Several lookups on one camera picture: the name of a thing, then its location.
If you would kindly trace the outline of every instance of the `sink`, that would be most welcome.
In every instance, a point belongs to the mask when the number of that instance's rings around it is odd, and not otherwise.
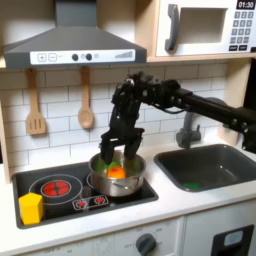
[[[178,188],[189,192],[256,180],[256,163],[222,144],[160,153],[154,160]]]

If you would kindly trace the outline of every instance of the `cooking pot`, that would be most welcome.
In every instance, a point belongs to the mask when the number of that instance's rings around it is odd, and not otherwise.
[[[112,197],[129,196],[138,191],[143,184],[142,173],[146,167],[143,158],[136,155],[129,160],[121,151],[115,151],[113,162],[119,162],[122,165],[126,172],[126,178],[108,177],[108,165],[100,154],[97,154],[89,161],[93,188],[103,195]]]

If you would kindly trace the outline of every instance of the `white cabinet door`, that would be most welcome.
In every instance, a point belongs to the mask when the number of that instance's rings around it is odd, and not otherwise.
[[[189,215],[181,255],[210,256],[215,235],[252,224],[256,225],[256,200]],[[256,231],[254,230],[248,256],[255,255]]]

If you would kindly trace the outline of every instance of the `range hood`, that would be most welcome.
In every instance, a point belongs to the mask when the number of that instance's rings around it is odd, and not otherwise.
[[[96,0],[55,0],[56,28],[4,46],[7,68],[144,63],[146,49],[97,27]]]

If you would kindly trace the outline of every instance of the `yellow sponge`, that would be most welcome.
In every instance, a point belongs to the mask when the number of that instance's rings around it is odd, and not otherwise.
[[[24,225],[40,223],[43,217],[43,197],[34,193],[19,198],[20,217]]]

